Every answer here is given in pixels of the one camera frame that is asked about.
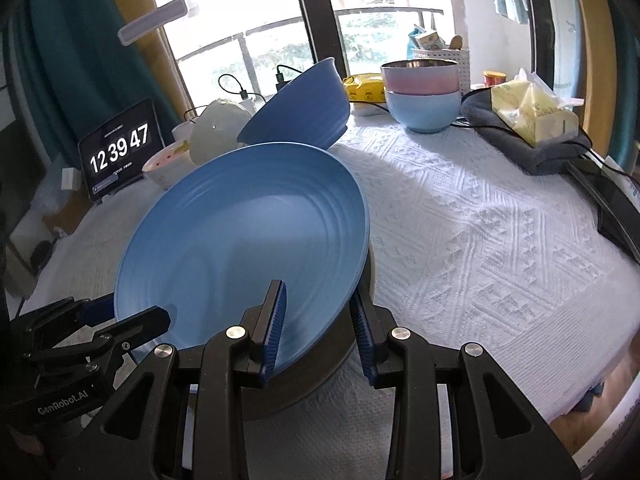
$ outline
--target textured tablecloth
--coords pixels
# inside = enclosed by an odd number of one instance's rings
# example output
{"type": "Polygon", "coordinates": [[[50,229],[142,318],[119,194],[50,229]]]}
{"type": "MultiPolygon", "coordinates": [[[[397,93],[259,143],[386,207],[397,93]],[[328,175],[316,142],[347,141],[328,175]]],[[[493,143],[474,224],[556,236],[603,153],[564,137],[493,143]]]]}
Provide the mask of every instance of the textured tablecloth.
{"type": "MultiPolygon", "coordinates": [[[[388,116],[351,119],[330,151],[369,200],[377,304],[434,344],[478,341],[546,420],[569,410],[640,324],[640,266],[596,231],[565,176],[529,176],[471,130],[410,134],[388,116]]],[[[25,308],[113,290],[149,182],[94,208],[62,240],[25,308]]],[[[384,478],[393,392],[357,354],[314,394],[245,425],[250,476],[384,478]]],[[[443,471],[450,470],[444,429],[443,471]]]]}

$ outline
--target screw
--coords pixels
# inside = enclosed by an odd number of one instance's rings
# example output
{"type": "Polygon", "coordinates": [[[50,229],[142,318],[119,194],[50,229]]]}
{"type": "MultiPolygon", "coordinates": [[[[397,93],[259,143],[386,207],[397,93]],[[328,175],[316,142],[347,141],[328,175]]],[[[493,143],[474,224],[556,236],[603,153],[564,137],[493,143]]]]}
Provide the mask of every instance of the screw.
{"type": "Polygon", "coordinates": [[[154,354],[156,354],[157,357],[168,357],[173,352],[174,352],[174,347],[167,344],[161,344],[154,348],[154,354]]]}
{"type": "Polygon", "coordinates": [[[392,331],[391,335],[396,339],[409,339],[411,335],[411,331],[408,328],[404,328],[403,326],[396,326],[392,331]]]}
{"type": "Polygon", "coordinates": [[[240,339],[246,334],[246,330],[241,326],[230,326],[226,329],[226,336],[229,339],[240,339]]]}
{"type": "Polygon", "coordinates": [[[482,355],[484,349],[478,343],[469,343],[465,346],[465,352],[471,357],[478,357],[482,355]]]}

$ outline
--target blue plate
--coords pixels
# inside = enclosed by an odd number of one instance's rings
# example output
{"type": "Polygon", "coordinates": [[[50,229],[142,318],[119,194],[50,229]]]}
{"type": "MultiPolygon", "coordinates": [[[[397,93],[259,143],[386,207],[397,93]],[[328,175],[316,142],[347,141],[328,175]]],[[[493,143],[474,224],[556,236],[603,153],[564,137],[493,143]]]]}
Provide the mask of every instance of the blue plate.
{"type": "Polygon", "coordinates": [[[302,142],[327,150],[347,130],[350,106],[334,58],[304,71],[249,120],[238,142],[302,142]]]}
{"type": "Polygon", "coordinates": [[[143,219],[118,269],[117,320],[159,305],[158,343],[205,343],[287,284],[275,372],[309,350],[358,283],[369,208],[351,173],[311,146],[272,143],[219,156],[167,191],[143,219]]]}

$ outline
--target folded gray cloth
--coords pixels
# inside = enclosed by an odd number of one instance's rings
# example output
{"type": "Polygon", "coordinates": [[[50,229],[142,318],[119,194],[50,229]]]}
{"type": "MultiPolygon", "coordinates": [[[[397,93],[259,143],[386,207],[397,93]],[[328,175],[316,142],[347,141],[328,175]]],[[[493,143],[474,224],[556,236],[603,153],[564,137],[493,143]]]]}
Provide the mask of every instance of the folded gray cloth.
{"type": "Polygon", "coordinates": [[[561,173],[565,162],[577,158],[591,147],[589,137],[580,128],[577,136],[572,132],[543,140],[532,148],[494,113],[489,88],[466,94],[461,112],[469,125],[473,126],[484,140],[503,152],[523,170],[534,175],[561,173]]]}

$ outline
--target yellow wet wipes package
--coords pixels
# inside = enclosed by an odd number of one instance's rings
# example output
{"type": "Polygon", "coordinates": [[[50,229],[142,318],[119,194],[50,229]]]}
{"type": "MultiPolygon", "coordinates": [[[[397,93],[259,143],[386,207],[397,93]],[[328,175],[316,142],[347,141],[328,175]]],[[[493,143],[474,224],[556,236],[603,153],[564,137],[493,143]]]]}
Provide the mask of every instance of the yellow wet wipes package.
{"type": "Polygon", "coordinates": [[[385,102],[385,85],[381,74],[356,74],[342,80],[349,101],[385,102]]]}
{"type": "Polygon", "coordinates": [[[494,113],[530,146],[555,137],[577,136],[578,116],[567,108],[583,102],[560,99],[542,79],[523,68],[513,81],[491,88],[494,113]]]}

